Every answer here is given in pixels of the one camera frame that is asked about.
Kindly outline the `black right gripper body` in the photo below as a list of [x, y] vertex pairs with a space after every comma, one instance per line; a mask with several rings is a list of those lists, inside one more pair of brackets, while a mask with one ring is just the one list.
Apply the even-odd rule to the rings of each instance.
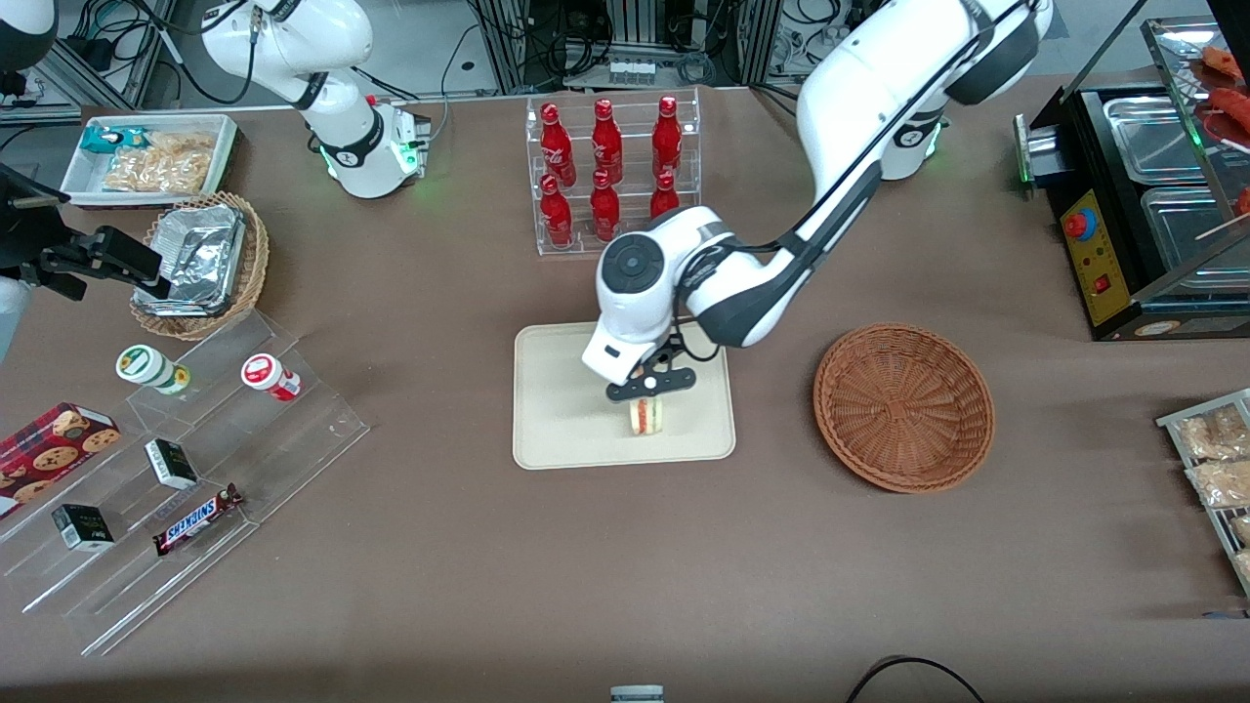
[[120, 228], [98, 226], [85, 234], [64, 226], [60, 234], [46, 236], [31, 254], [19, 259], [18, 281], [80, 301], [88, 290], [86, 276], [134, 288], [135, 283], [162, 276], [161, 264], [160, 254]]

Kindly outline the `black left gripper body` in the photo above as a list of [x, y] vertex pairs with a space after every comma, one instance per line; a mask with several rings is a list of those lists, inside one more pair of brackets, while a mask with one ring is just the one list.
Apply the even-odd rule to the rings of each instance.
[[660, 397], [674, 392], [686, 392], [695, 387], [698, 374], [690, 367], [671, 364], [639, 367], [621, 384], [608, 384], [605, 397], [610, 403], [628, 403]]

